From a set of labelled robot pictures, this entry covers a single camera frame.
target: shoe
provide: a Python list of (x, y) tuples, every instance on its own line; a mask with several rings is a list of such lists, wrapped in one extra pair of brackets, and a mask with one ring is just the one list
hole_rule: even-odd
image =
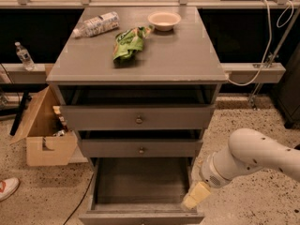
[(0, 202), (8, 198), (19, 187), (20, 181), (13, 177), (4, 181), (0, 181)]

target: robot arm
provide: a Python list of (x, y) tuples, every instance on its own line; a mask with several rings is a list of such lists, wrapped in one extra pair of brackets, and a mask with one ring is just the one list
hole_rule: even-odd
[(222, 188), (241, 175), (269, 168), (300, 182), (300, 151), (281, 145), (253, 129), (236, 130), (228, 146), (208, 156), (198, 166), (198, 181), (193, 182), (182, 202), (191, 209), (210, 194), (210, 188)]

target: open cardboard box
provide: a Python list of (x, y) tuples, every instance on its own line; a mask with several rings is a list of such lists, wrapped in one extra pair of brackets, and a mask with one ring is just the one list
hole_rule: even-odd
[(53, 106), (57, 106), (51, 88), (34, 94), (24, 111), (15, 136), (10, 143), (26, 138), (26, 156), (29, 166), (68, 165), (71, 162), (86, 162), (77, 146), (73, 132), (54, 137), (57, 132), (57, 116)]

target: beige speckled floor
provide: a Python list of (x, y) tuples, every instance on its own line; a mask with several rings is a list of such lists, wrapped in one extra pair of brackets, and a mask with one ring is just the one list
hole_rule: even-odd
[[(259, 97), (257, 105), (259, 110), (253, 111), (247, 97), (219, 97), (200, 158), (225, 146), (238, 128), (258, 129), (290, 147), (300, 143), (300, 127), (285, 129), (284, 118), (269, 97)], [(16, 176), (22, 183), (13, 196), (0, 202), (0, 224), (64, 224), (87, 188), (92, 175), (89, 165), (28, 167), (24, 141), (8, 145), (11, 125), (12, 119), (0, 121), (0, 178)], [(77, 217), (86, 202), (67, 224), (81, 224)], [(199, 210), (205, 213), (202, 225), (299, 225), (300, 184), (264, 169), (215, 190)]]

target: bowl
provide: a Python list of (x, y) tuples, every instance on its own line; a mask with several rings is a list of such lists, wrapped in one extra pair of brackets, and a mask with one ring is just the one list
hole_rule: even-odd
[(148, 21), (159, 31), (170, 31), (181, 21), (179, 14), (169, 11), (156, 11), (148, 16)]

